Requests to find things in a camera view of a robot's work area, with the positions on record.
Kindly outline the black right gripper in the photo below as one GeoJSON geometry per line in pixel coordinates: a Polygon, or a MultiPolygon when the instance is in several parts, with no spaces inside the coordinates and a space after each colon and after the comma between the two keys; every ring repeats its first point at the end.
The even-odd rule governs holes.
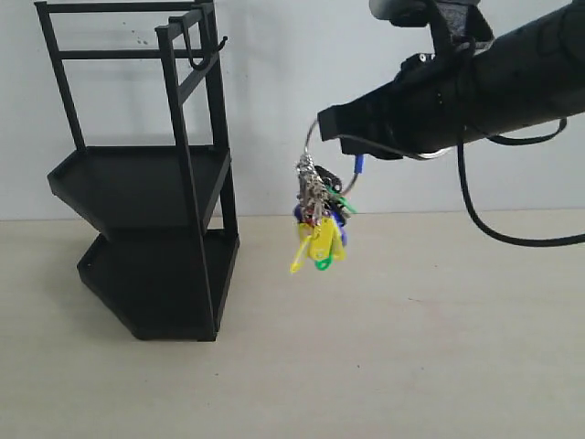
{"type": "Polygon", "coordinates": [[[321,139],[340,139],[345,155],[381,160],[415,160],[475,140],[471,126],[471,78],[474,54],[452,57],[417,53],[397,76],[351,102],[317,114],[321,139]]]}

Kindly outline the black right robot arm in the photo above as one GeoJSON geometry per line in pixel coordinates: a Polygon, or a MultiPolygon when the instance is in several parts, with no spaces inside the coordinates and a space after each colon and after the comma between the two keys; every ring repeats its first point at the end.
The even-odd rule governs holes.
{"type": "Polygon", "coordinates": [[[391,82],[319,112],[325,141],[348,155],[421,159],[584,110],[584,4],[496,37],[475,1],[374,1],[374,17],[428,27],[432,54],[407,59],[391,82]]]}

